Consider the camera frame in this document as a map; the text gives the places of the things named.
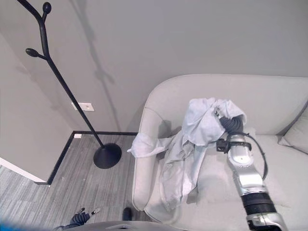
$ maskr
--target sofa seat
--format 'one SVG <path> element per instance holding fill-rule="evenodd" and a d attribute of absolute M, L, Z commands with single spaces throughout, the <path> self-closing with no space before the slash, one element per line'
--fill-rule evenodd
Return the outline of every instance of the sofa seat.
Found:
<path fill-rule="evenodd" d="M 269 173 L 265 180 L 277 211 L 283 216 L 290 231 L 308 230 L 308 155 L 279 145 L 279 136 L 257 135 L 266 153 Z M 255 166 L 263 173 L 263 160 L 256 145 L 253 146 Z M 168 213 L 159 194 L 159 174 L 164 159 L 156 158 L 153 172 L 152 194 L 144 211 L 152 219 L 172 227 L 191 231 L 247 231 L 246 213 L 232 180 L 226 154 L 209 149 L 203 161 L 198 194 Z"/>

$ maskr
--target pillow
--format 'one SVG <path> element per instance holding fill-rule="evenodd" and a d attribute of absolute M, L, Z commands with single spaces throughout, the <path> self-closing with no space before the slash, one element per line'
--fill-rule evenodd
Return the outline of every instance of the pillow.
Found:
<path fill-rule="evenodd" d="M 278 144 L 291 146 L 308 154 L 308 107 Z"/>

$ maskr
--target sofa backrest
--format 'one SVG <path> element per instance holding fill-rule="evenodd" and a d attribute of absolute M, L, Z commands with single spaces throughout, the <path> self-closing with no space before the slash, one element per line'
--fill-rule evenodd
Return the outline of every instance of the sofa backrest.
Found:
<path fill-rule="evenodd" d="M 145 107 L 168 121 L 171 130 L 182 125 L 189 100 L 230 99 L 247 115 L 257 134 L 281 134 L 308 100 L 308 77 L 200 74 L 173 77 L 159 84 Z"/>

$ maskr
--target wall outlet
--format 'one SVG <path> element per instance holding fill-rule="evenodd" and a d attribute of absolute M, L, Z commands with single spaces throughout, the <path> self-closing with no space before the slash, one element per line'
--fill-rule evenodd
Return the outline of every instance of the wall outlet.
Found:
<path fill-rule="evenodd" d="M 77 108 L 75 107 L 75 105 L 73 104 L 73 102 L 71 102 L 73 108 L 77 111 Z M 92 106 L 91 103 L 78 103 L 79 106 L 81 107 L 81 109 L 83 111 L 90 111 L 90 112 L 94 112 L 94 108 Z"/>

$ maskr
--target coat rack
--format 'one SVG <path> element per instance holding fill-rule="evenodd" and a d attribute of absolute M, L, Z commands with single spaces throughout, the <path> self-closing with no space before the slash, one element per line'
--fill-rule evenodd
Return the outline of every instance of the coat rack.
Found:
<path fill-rule="evenodd" d="M 46 2 L 43 4 L 43 15 L 40 16 L 37 10 L 28 1 L 26 0 L 17 0 L 17 1 L 21 3 L 35 17 L 39 25 L 39 32 L 40 32 L 40 39 L 42 43 L 43 55 L 39 54 L 36 50 L 32 48 L 27 48 L 26 53 L 32 57 L 38 57 L 38 58 L 41 58 L 47 61 L 48 65 L 52 69 L 53 73 L 56 75 L 57 79 L 59 80 L 65 92 L 67 93 L 68 97 L 71 99 L 71 101 L 77 108 L 78 112 L 80 113 L 80 115 L 82 116 L 86 124 L 88 125 L 89 129 L 93 133 L 95 139 L 100 145 L 100 147 L 96 150 L 94 157 L 93 157 L 93 161 L 95 165 L 103 169 L 113 167 L 121 159 L 121 155 L 122 155 L 121 148 L 115 143 L 108 143 L 108 144 L 102 143 L 97 133 L 95 132 L 93 126 L 89 122 L 88 118 L 86 117 L 82 109 L 80 108 L 77 100 L 75 99 L 68 85 L 66 84 L 63 77 L 61 76 L 52 58 L 50 57 L 48 41 L 47 41 L 47 33 L 46 33 L 46 27 L 45 27 L 45 20 L 46 20 L 47 15 L 51 12 L 51 4 L 49 2 Z"/>

